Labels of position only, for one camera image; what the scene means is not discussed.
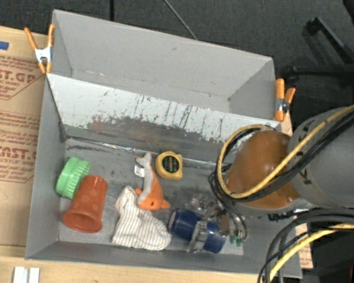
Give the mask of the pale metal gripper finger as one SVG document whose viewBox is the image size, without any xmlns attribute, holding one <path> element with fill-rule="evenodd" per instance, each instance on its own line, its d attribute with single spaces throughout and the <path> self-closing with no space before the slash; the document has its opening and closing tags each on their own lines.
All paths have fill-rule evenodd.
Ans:
<svg viewBox="0 0 354 283">
<path fill-rule="evenodd" d="M 204 248 L 206 240 L 207 240 L 207 238 L 206 237 L 202 237 L 202 236 L 193 237 L 190 240 L 186 250 L 188 252 L 193 252 L 193 253 L 202 251 L 203 248 Z"/>
<path fill-rule="evenodd" d="M 195 237 L 202 237 L 202 238 L 212 237 L 213 236 L 213 223 L 210 223 L 210 222 L 204 221 L 204 220 L 199 220 L 196 223 L 194 236 Z"/>
</svg>

